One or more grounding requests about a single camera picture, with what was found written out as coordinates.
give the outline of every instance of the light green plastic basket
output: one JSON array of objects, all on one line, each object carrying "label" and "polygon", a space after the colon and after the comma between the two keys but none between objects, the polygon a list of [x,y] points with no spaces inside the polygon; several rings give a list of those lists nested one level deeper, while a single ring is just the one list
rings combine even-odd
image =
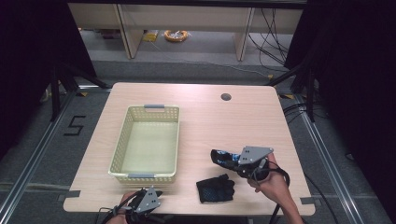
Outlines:
[{"label": "light green plastic basket", "polygon": [[174,105],[128,107],[108,173],[124,184],[174,182],[179,114]]}]

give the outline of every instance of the black glove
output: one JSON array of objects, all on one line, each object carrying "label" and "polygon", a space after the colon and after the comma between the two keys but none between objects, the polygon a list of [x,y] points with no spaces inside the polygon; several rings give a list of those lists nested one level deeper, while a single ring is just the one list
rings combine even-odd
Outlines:
[{"label": "black glove", "polygon": [[233,186],[235,183],[227,175],[213,177],[197,182],[199,199],[201,203],[227,202],[233,199]]},{"label": "black glove", "polygon": [[212,149],[210,152],[210,158],[212,158],[213,163],[232,171],[234,171],[234,167],[238,166],[240,157],[241,155],[239,154],[229,153],[224,150]]}]

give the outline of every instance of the human hand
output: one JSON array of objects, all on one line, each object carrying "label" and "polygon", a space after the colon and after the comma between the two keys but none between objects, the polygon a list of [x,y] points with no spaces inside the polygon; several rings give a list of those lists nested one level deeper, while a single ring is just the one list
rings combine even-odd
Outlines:
[{"label": "human hand", "polygon": [[[273,153],[268,154],[267,158],[270,169],[278,168]],[[291,198],[289,187],[282,174],[272,171],[264,180],[248,179],[247,182],[255,189],[256,193],[261,191],[267,198],[279,204],[289,224],[303,223],[297,205]]]},{"label": "human hand", "polygon": [[[269,168],[276,169],[277,163],[274,154],[268,154],[267,158]],[[284,176],[278,172],[270,172],[269,175],[261,181],[248,179],[247,182],[256,192],[261,191],[267,198],[280,205],[282,205],[282,203],[288,203],[288,200],[291,198]]]},{"label": "human hand", "polygon": [[[130,196],[132,196],[133,194],[134,194],[134,191],[125,193],[125,194],[122,196],[122,199],[121,199],[120,203],[123,203],[125,200],[127,200],[127,199],[128,199]],[[106,224],[128,224],[127,221],[126,221],[126,219],[125,219],[125,214],[124,214],[124,212],[125,212],[125,211],[123,211],[123,209],[121,209],[121,210],[119,211],[119,213],[118,213],[116,216],[114,216],[113,218],[111,218]]]}]

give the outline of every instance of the floor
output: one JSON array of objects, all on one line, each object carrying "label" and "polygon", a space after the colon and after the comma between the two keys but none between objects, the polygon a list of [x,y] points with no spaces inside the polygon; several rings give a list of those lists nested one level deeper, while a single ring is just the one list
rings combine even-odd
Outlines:
[{"label": "floor", "polygon": [[[233,34],[228,33],[190,32],[186,41],[170,43],[164,40],[163,31],[160,31],[154,43],[142,42],[136,57],[132,60],[126,58],[125,49],[119,38],[103,39],[100,33],[90,30],[83,30],[80,33],[94,63],[207,64],[207,66],[231,68],[244,76],[259,74],[266,78],[272,75],[270,71],[279,73],[276,70],[286,70],[281,67],[281,63],[260,53],[251,40],[247,42],[244,61],[238,62],[233,48]],[[251,36],[259,46],[266,37],[259,34]],[[264,48],[283,61],[277,43],[287,48],[291,39],[292,35],[278,35],[275,41],[270,36],[268,41],[276,47],[266,44]],[[257,69],[263,66],[266,67],[265,73]],[[294,96],[292,99],[285,96],[290,93],[287,87],[291,82],[292,78],[277,87],[284,108],[304,100],[303,96]],[[90,93],[92,101],[84,101],[83,97],[73,97],[64,115],[67,117],[76,113],[93,113],[93,117],[97,119],[100,110],[91,111],[90,108],[103,107],[107,96],[108,92],[93,91]],[[67,102],[70,97],[63,95],[63,98]],[[316,122],[311,123],[303,108],[297,108],[286,114],[290,133],[308,176],[308,187],[311,189],[317,208],[317,212],[312,217],[304,219],[307,223],[391,223],[359,167],[353,159],[346,157],[347,148],[332,126],[326,108],[316,105],[315,115]],[[61,122],[59,127],[52,127],[49,117],[50,103],[43,102],[37,109],[35,118],[26,128],[21,144],[15,150],[11,150],[0,163],[0,200],[14,199],[16,202],[8,209],[11,215],[1,217],[1,223],[40,223],[44,220],[52,223],[87,223],[94,221],[96,217],[96,214],[70,214],[62,210],[63,197],[78,168],[69,167],[70,162],[67,160],[78,161],[82,158],[84,146],[90,139],[89,134],[94,130],[95,119],[90,121],[90,125],[84,126],[88,131],[83,133],[87,135],[82,134],[81,140],[73,143],[64,142],[63,147],[80,148],[70,155],[65,151],[51,148],[39,152],[40,148],[46,148],[46,144],[64,141],[58,139],[57,133],[67,128],[69,124]],[[49,137],[48,143],[40,141],[42,136]],[[35,166],[26,166],[26,164],[35,164]],[[21,174],[28,174],[30,178],[23,179]],[[21,186],[24,184],[24,187],[16,189],[15,183],[22,183]],[[238,220],[238,222],[268,223],[268,220],[268,217],[251,217],[249,220]],[[285,223],[285,220],[281,218],[277,223]]]}]

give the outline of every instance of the table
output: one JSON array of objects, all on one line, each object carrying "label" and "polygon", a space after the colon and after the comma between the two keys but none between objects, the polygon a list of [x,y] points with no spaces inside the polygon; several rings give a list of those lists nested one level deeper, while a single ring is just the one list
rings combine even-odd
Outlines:
[{"label": "table", "polygon": [[[230,94],[231,100],[222,100],[223,93]],[[71,191],[80,190],[80,194],[66,198],[66,211],[97,212],[100,207],[118,204],[122,194],[132,189],[121,185],[107,171],[126,108],[145,104],[180,107],[177,178],[174,186],[160,197],[162,205],[154,213],[272,214],[276,206],[273,202],[255,193],[246,179],[210,160],[213,148],[240,153],[245,146],[256,146],[275,150],[278,163],[290,175],[290,191],[300,213],[304,216],[314,214],[315,206],[303,205],[300,200],[311,194],[274,88],[158,83],[114,85],[70,188]],[[223,174],[228,174],[235,182],[233,201],[201,204],[195,183]]]}]

